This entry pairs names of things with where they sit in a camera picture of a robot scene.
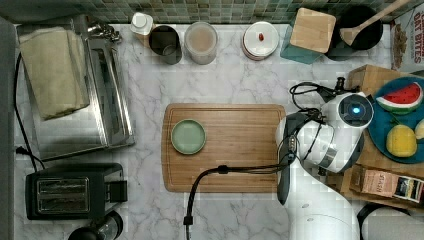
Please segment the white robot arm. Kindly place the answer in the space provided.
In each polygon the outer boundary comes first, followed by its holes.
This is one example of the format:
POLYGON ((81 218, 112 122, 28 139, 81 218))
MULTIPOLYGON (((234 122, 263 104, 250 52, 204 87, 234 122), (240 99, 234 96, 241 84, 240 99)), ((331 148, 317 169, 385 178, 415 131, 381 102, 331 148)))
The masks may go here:
POLYGON ((365 94, 345 93, 326 102, 318 115, 293 113, 276 131, 279 174, 277 197, 286 209, 290 240, 360 240, 351 204, 313 177, 313 164, 333 173, 350 168, 363 146, 363 131, 374 110, 365 94))

